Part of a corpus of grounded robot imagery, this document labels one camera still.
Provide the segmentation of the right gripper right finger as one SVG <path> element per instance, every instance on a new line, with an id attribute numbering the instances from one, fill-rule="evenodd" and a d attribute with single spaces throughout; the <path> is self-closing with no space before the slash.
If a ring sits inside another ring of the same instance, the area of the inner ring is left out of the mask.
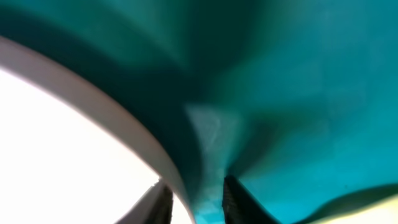
<path id="1" fill-rule="evenodd" d="M 232 175 L 227 175 L 224 178 L 222 207 L 226 224 L 279 223 Z"/>

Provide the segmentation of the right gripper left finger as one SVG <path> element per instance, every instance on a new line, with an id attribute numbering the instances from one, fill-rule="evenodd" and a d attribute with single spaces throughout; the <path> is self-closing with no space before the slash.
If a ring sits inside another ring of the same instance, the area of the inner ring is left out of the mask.
<path id="1" fill-rule="evenodd" d="M 171 224 L 173 197 L 160 179 L 116 224 Z"/>

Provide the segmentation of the large white plate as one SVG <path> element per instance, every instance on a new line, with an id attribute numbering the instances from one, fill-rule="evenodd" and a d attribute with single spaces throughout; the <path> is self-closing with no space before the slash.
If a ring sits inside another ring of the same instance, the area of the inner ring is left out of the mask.
<path id="1" fill-rule="evenodd" d="M 69 69 L 1 39 L 2 223 L 147 223 L 163 195 L 172 223 L 195 221 L 147 128 Z"/>

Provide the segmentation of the teal serving tray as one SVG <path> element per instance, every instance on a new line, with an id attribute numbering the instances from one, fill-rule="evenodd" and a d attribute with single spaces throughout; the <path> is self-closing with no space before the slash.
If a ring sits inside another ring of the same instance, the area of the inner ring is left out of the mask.
<path id="1" fill-rule="evenodd" d="M 397 192 L 395 0 L 3 0 L 1 35 L 135 116 L 198 223 L 227 175 L 281 223 Z"/>

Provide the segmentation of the yellow plastic spoon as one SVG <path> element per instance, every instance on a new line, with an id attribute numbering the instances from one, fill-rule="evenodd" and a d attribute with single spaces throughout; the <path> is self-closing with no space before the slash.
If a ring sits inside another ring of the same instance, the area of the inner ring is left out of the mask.
<path id="1" fill-rule="evenodd" d="M 393 195 L 350 212 L 321 218 L 311 223 L 397 224 L 397 195 Z"/>

